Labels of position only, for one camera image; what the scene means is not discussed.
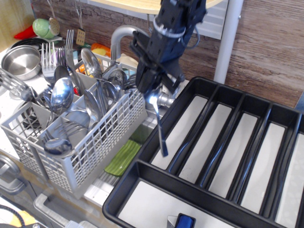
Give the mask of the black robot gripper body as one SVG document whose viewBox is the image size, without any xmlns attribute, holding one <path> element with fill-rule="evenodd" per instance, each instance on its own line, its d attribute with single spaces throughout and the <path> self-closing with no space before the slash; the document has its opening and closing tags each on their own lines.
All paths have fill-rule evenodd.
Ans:
<svg viewBox="0 0 304 228">
<path fill-rule="evenodd" d="M 155 89 L 163 85 L 163 74 L 170 74 L 177 78 L 183 73 L 179 65 L 179 58 L 185 48 L 177 38 L 166 37 L 157 31 L 153 31 L 152 36 L 148 38 L 142 33 L 134 31 L 130 49 L 139 58 L 137 70 L 149 68 L 156 71 L 157 86 Z"/>
</svg>

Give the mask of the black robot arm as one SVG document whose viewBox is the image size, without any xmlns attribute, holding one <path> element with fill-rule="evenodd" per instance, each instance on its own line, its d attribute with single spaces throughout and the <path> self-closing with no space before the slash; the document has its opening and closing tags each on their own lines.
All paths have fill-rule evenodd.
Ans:
<svg viewBox="0 0 304 228">
<path fill-rule="evenodd" d="M 174 94 L 185 75 L 179 59 L 206 14 L 204 0 L 163 0 L 150 36 L 133 32 L 131 50 L 138 56 L 136 87 L 145 98 L 161 85 Z"/>
</svg>

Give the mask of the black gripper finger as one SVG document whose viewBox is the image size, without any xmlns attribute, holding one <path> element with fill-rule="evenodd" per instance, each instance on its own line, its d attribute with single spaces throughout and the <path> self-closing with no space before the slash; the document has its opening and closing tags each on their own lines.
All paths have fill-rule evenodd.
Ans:
<svg viewBox="0 0 304 228">
<path fill-rule="evenodd" d="M 149 68 L 140 68 L 136 72 L 136 86 L 140 93 L 148 95 L 157 86 L 157 73 L 155 70 Z"/>
<path fill-rule="evenodd" d="M 177 78 L 170 74 L 163 74 L 163 85 L 169 90 L 172 96 L 176 96 L 181 82 L 185 81 L 185 75 L 181 73 Z"/>
</svg>

